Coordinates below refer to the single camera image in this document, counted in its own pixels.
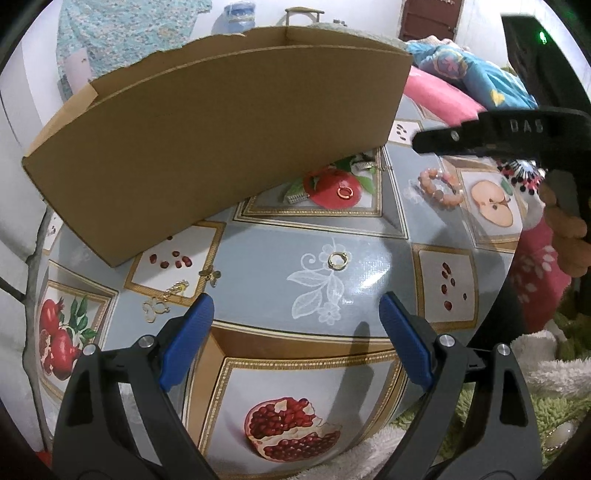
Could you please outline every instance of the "gold chain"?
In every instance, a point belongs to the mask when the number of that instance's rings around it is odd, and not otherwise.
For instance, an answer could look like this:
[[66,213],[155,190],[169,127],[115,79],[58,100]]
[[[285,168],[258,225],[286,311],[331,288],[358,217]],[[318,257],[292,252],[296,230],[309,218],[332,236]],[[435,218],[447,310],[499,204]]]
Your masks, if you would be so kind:
[[187,280],[181,280],[176,282],[165,292],[162,292],[159,296],[151,297],[149,300],[146,300],[142,304],[146,322],[154,323],[156,320],[156,315],[169,313],[170,308],[166,305],[166,303],[170,300],[170,297],[172,295],[182,295],[188,287],[189,282]]

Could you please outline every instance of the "wooden door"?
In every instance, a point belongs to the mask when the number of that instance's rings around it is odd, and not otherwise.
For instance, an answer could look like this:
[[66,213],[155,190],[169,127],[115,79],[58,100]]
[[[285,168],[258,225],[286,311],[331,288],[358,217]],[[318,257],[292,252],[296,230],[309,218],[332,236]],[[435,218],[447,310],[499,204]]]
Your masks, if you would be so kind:
[[402,13],[400,39],[418,40],[435,35],[453,40],[462,0],[407,0]]

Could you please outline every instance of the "cardboard flap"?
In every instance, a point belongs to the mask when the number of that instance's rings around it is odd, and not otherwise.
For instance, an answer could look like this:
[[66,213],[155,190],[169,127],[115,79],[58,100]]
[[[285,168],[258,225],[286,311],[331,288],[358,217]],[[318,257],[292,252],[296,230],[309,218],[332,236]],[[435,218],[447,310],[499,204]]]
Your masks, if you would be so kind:
[[114,267],[246,197],[384,145],[410,65],[399,51],[310,45],[193,61],[89,108],[92,95],[84,109],[75,101],[23,166]]
[[90,84],[84,85],[77,94],[71,96],[64,103],[60,110],[41,129],[35,140],[29,145],[25,156],[31,155],[49,137],[86,112],[86,109],[96,97],[96,90]]
[[375,48],[399,53],[402,56],[409,54],[387,43],[371,38],[358,37],[335,30],[322,28],[290,27],[285,33],[286,45],[343,45],[350,47]]

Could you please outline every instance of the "blue gripper pad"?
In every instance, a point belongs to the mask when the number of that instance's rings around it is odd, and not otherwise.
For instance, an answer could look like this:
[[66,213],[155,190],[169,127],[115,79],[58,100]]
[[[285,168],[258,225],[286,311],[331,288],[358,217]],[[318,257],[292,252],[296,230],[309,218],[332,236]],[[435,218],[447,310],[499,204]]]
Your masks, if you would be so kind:
[[183,326],[162,358],[160,386],[167,392],[181,383],[213,322],[213,299],[202,293],[183,315]]
[[431,354],[409,323],[407,316],[410,314],[393,296],[394,293],[389,292],[380,299],[379,319],[410,381],[428,390],[433,385]]

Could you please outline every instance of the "table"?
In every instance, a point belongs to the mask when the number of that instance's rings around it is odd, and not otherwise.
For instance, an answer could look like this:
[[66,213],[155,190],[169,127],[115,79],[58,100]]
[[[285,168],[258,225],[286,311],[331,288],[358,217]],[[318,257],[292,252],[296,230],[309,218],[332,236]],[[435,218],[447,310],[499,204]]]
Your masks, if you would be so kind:
[[[385,147],[247,199],[117,268],[54,215],[34,339],[49,431],[77,349],[155,335],[202,291],[216,321],[171,399],[222,478],[289,476],[386,425],[420,392],[379,322],[382,293],[393,290],[410,313],[467,342],[522,228],[524,204],[492,161],[412,150],[413,133],[443,126],[404,96]],[[430,168],[457,176],[460,206],[425,197],[417,178]],[[480,198],[490,192],[501,199]],[[273,419],[260,420],[266,412]],[[145,437],[139,443],[153,458]]]

